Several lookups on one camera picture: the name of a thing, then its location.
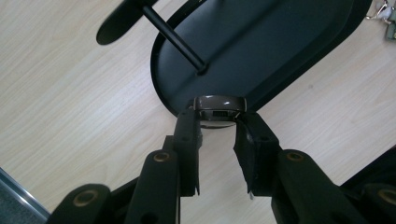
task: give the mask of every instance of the metal clip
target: metal clip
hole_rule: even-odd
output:
[[[394,11],[394,7],[390,7],[388,0],[384,0],[382,3],[377,3],[376,4],[377,12],[374,14],[374,16],[366,16],[367,20],[381,20],[386,24],[391,24],[392,21],[389,21],[388,18]]]

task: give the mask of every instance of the metal rod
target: metal rod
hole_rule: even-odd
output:
[[[184,42],[184,40],[172,29],[172,27],[157,14],[150,6],[143,6],[143,14],[157,27],[160,33],[175,46],[181,54],[202,74],[206,69],[206,63]]]

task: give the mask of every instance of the gray floor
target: gray floor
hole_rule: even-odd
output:
[[[0,185],[0,223],[42,224],[44,221],[36,217]]]

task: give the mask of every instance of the light wood grain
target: light wood grain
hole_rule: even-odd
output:
[[[109,46],[96,32],[120,1],[0,2],[0,166],[52,211],[72,189],[115,189],[137,177],[176,119],[150,80],[155,28],[141,20]],[[169,18],[184,1],[162,0]],[[396,144],[396,44],[361,26],[259,113],[283,148],[311,155],[336,184]],[[182,223],[274,223],[251,201],[233,154],[234,128],[204,130],[202,194]]]

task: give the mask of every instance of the wooden table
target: wooden table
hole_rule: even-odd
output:
[[[184,2],[154,8],[167,19]],[[112,45],[95,41],[119,3],[0,3],[0,166],[50,211],[78,186],[137,177],[175,128],[150,79],[155,28],[143,19]],[[385,29],[363,21],[259,111],[283,148],[311,155],[335,184],[396,144],[396,44]],[[269,198],[247,195],[234,132],[203,130],[201,196],[182,199],[182,223],[275,222]]]

